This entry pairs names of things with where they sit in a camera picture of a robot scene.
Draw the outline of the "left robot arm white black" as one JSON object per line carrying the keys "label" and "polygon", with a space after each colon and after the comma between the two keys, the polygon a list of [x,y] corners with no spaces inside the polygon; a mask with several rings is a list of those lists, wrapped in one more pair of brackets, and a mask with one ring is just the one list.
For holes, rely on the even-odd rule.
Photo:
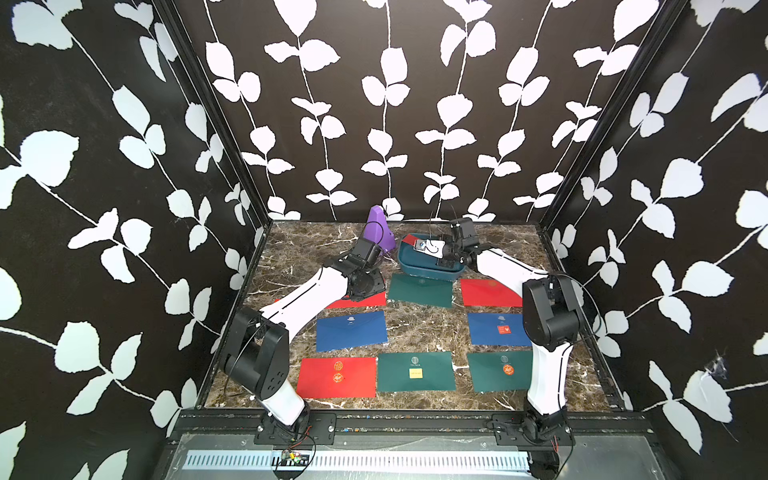
{"label": "left robot arm white black", "polygon": [[281,427],[301,431],[309,411],[288,380],[291,341],[328,305],[382,293],[381,253],[379,244],[360,238],[287,296],[258,310],[243,306],[235,313],[219,369],[253,394]]}

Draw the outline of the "red envelope two gold seals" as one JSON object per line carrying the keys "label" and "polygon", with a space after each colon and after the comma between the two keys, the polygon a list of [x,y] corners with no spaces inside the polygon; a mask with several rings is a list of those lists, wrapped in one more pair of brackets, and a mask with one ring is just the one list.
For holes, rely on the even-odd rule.
{"label": "red envelope two gold seals", "polygon": [[296,392],[305,399],[373,398],[376,396],[376,359],[304,359]]}

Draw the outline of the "green envelope with cream label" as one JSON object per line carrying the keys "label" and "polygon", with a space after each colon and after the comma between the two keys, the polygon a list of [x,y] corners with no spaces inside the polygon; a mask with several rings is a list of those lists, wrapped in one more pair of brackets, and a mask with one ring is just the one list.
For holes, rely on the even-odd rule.
{"label": "green envelope with cream label", "polygon": [[377,391],[455,391],[450,352],[382,353],[377,357]]}

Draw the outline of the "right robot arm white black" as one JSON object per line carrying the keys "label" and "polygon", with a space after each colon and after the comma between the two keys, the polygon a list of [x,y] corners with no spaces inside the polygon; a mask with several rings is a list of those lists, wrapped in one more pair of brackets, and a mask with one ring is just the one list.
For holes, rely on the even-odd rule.
{"label": "right robot arm white black", "polygon": [[451,233],[416,239],[415,251],[460,263],[522,298],[523,329],[532,343],[532,377],[524,403],[525,435],[541,442],[566,423],[566,374],[570,354],[586,324],[574,283],[565,274],[527,265],[500,248],[483,244],[469,218],[450,223]]}

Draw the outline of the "red envelope with gold sticker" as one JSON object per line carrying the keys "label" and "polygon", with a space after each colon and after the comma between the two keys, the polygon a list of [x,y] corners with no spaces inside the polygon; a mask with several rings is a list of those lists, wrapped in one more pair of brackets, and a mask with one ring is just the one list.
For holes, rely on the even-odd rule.
{"label": "red envelope with gold sticker", "polygon": [[423,251],[425,249],[425,240],[414,234],[408,234],[403,239],[404,244],[410,245],[414,250]]}

